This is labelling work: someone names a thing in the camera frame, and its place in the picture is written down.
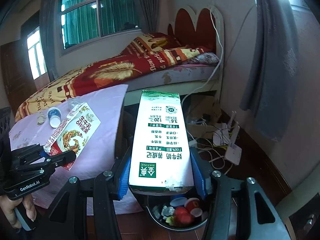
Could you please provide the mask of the person's left hand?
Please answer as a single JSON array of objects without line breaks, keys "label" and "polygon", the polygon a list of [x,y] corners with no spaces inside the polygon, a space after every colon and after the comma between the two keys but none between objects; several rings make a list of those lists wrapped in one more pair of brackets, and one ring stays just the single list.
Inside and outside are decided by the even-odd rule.
[{"label": "person's left hand", "polygon": [[22,227],[14,211],[14,209],[21,203],[24,206],[27,217],[34,222],[36,219],[37,213],[36,213],[35,205],[33,203],[33,197],[31,194],[23,198],[20,198],[18,200],[10,200],[6,195],[1,196],[1,210],[3,211],[8,222],[14,229],[20,229]]}]

